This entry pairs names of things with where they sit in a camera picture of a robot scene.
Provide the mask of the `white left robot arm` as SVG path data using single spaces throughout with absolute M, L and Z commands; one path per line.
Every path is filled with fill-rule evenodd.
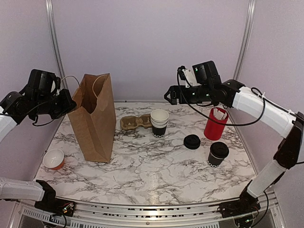
M 29 130 L 15 132 L 14 128 L 27 118 L 38 127 L 38 118 L 49 115 L 52 121 L 59 119 L 76 107 L 68 89 L 60 87 L 61 79 L 54 73 L 32 69 L 27 84 L 20 91 L 9 92 L 0 102 L 0 170 L 18 171 L 27 168 L 21 160 L 27 158 L 31 146 L 25 140 L 32 136 Z M 0 199 L 5 201 L 32 200 L 35 207 L 47 211 L 70 211 L 72 201 L 56 197 L 55 190 L 44 180 L 22 181 L 6 173 L 0 179 Z

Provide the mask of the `brown paper bag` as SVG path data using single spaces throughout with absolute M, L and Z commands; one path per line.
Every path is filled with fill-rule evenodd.
M 72 99 L 68 118 L 85 160 L 109 163 L 116 128 L 110 74 L 85 74 Z

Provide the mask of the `single black paper cup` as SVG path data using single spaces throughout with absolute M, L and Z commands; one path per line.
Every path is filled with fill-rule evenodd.
M 212 168 L 217 168 L 225 159 L 226 157 L 217 157 L 211 152 L 209 153 L 207 164 Z

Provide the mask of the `black plastic cup lid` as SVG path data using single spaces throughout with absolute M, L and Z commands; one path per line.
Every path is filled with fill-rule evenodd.
M 219 159 L 224 159 L 229 155 L 229 148 L 223 142 L 214 142 L 210 146 L 210 153 Z

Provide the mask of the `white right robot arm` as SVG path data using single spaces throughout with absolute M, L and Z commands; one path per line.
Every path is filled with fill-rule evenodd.
M 286 170 L 299 163 L 304 134 L 303 113 L 294 113 L 269 101 L 255 87 L 249 88 L 233 79 L 222 82 L 212 60 L 193 65 L 192 69 L 180 66 L 177 80 L 184 80 L 186 84 L 169 87 L 164 99 L 171 105 L 187 104 L 192 107 L 207 101 L 213 106 L 223 104 L 253 116 L 257 122 L 265 123 L 283 138 L 272 161 L 243 189 L 239 199 L 219 205 L 221 213 L 247 212 L 257 206 L 258 197 L 269 186 L 277 183 Z

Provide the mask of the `cardboard cup carrier tray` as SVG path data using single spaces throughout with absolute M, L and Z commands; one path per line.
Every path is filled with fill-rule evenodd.
M 145 129 L 152 127 L 150 114 L 143 114 L 141 116 L 125 116 L 120 119 L 120 127 L 123 130 L 134 130 L 137 127 L 144 127 Z

